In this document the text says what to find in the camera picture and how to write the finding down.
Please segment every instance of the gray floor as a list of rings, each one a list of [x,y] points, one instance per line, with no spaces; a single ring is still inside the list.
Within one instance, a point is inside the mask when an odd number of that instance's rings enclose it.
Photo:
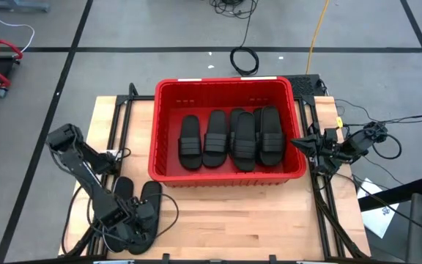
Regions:
[[[9,23],[31,24],[34,47],[69,47],[85,0],[49,1],[48,14],[0,12]],[[422,1],[409,0],[422,30]],[[252,17],[247,44],[308,46],[323,0],[261,1]],[[245,21],[214,13],[207,1],[94,0],[81,47],[174,47],[239,45]],[[25,45],[30,32],[0,25],[0,38]],[[317,39],[319,47],[420,47],[399,1],[333,0]],[[259,53],[259,75],[303,73],[305,53]],[[0,99],[0,240],[32,156],[66,54],[27,53],[13,78],[12,89]],[[237,64],[251,58],[238,54]],[[321,54],[313,56],[330,94],[366,107],[373,118],[422,114],[422,54]],[[77,53],[52,128],[71,122],[87,132],[98,95],[127,92],[133,82],[141,94],[153,94],[164,78],[235,76],[226,52],[199,53]],[[359,109],[345,106],[345,122],[367,121]],[[369,158],[389,169],[403,183],[422,177],[422,123],[392,125],[389,131],[403,144],[403,154],[386,161]],[[393,153],[392,142],[380,151]],[[353,166],[360,177],[393,187],[381,169],[361,159]],[[74,180],[54,166],[44,150],[6,261],[55,257]],[[400,206],[403,212],[409,205]],[[404,259],[407,221],[395,216],[387,235],[369,233],[376,257]],[[395,237],[400,241],[393,243]]]

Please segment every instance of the wooden table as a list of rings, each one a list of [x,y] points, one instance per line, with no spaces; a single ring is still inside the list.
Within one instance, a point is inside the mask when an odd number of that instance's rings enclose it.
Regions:
[[[97,98],[86,140],[96,150],[106,149],[115,99],[113,96]],[[135,101],[131,112],[126,147],[131,149],[132,155],[123,161],[122,175],[135,183],[135,195],[139,195],[143,184],[150,180],[147,164],[153,106],[152,101]],[[337,112],[332,97],[316,98],[316,110],[322,130],[336,127]],[[300,124],[297,106],[296,111]],[[342,140],[340,130],[338,137]],[[351,175],[350,167],[343,165],[338,173]],[[370,255],[355,187],[342,177],[335,176],[331,183],[341,226],[359,248]],[[279,186],[164,187],[163,190],[179,205],[180,215],[175,226],[144,254],[109,252],[108,258],[160,259],[163,253],[169,253],[173,260],[268,260],[269,254],[275,254],[278,260],[323,259],[309,171]],[[67,250],[88,227],[87,200],[84,191],[75,200],[65,238]],[[175,207],[164,197],[159,230],[167,227],[174,217]],[[333,230],[326,223],[331,254],[336,256]]]

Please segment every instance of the white cable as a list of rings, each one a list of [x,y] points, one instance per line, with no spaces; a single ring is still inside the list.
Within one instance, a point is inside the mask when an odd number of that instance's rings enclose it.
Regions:
[[[6,26],[26,26],[26,27],[30,28],[32,30],[32,36],[30,37],[30,40],[27,43],[26,47],[23,48],[21,52],[24,52],[30,46],[30,44],[32,43],[32,40],[34,39],[34,36],[35,36],[35,29],[33,27],[31,27],[27,24],[10,24],[10,23],[6,23],[6,22],[1,21],[1,19],[0,19],[0,23],[4,24]]]

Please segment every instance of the desk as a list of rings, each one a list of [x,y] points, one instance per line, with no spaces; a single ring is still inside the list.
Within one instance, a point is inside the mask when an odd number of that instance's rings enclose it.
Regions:
[[[96,100],[86,138],[96,150],[106,149],[115,99],[98,97]],[[316,97],[316,110],[322,130],[336,127],[337,112],[332,97]],[[152,101],[133,103],[126,142],[132,154],[123,161],[122,175],[135,183],[135,195],[139,195],[143,184],[150,180],[147,164],[153,111]],[[300,124],[297,106],[296,111]],[[340,130],[338,138],[342,140]],[[339,173],[351,175],[350,167],[343,165]],[[332,186],[341,226],[360,250],[370,255],[355,187],[342,177],[334,177]],[[269,254],[275,254],[279,260],[323,259],[308,170],[301,178],[279,186],[165,187],[163,191],[179,205],[180,218],[175,226],[159,237],[146,253],[132,256],[127,251],[109,252],[109,259],[161,259],[163,253],[169,253],[172,260],[268,260]],[[67,250],[88,227],[87,200],[88,196],[81,191],[73,204],[65,238]],[[167,227],[174,217],[175,207],[164,197],[159,230]],[[330,251],[336,256],[333,230],[327,221],[326,224]]]

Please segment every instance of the red plastic bin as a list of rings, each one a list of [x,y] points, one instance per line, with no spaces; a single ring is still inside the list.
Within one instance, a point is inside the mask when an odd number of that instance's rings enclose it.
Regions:
[[[241,172],[227,157],[215,169],[201,166],[189,171],[180,165],[178,138],[182,119],[189,114],[199,118],[201,143],[211,111],[227,113],[241,107],[253,111],[257,107],[278,108],[281,126],[286,134],[283,161],[274,167],[257,165],[253,172]],[[285,183],[301,177],[306,171],[304,155],[289,140],[299,138],[294,98],[289,81],[282,77],[168,79],[156,86],[154,120],[149,153],[149,176],[169,187],[255,186]]]

